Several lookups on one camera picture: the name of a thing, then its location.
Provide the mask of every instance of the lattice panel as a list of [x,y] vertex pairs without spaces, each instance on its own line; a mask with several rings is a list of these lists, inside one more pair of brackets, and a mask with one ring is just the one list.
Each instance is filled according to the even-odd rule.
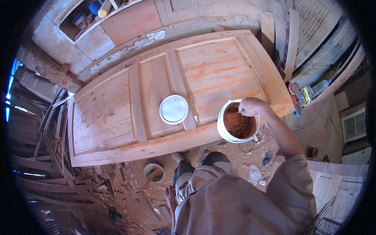
[[298,53],[312,38],[325,20],[329,9],[317,0],[297,0],[296,10],[300,14]]

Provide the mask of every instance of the window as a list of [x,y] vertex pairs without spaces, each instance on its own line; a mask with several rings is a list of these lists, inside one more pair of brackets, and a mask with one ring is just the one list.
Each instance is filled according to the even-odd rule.
[[365,108],[341,118],[343,141],[349,142],[366,136]]

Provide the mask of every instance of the black tool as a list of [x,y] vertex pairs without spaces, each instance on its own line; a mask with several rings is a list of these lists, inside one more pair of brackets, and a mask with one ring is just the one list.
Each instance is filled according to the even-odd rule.
[[116,222],[123,218],[120,214],[116,213],[116,208],[114,207],[110,207],[108,209],[108,214],[109,214],[109,219],[112,220],[113,222]]

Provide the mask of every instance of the man's hand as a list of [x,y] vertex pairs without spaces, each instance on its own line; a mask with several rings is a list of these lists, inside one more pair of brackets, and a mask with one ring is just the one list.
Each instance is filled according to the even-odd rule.
[[252,117],[256,114],[266,116],[267,112],[271,110],[269,104],[259,98],[247,97],[239,104],[239,112],[243,116]]
[[171,209],[171,212],[175,212],[175,209],[177,207],[177,201],[175,199],[175,193],[173,192],[173,187],[171,185],[166,188],[165,195],[167,199],[167,204]]

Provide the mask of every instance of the blue container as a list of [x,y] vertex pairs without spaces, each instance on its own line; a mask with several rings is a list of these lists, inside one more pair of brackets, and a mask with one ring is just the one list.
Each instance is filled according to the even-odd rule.
[[91,13],[93,13],[94,16],[98,15],[98,11],[102,5],[100,4],[99,1],[95,1],[92,4],[89,5],[89,10]]

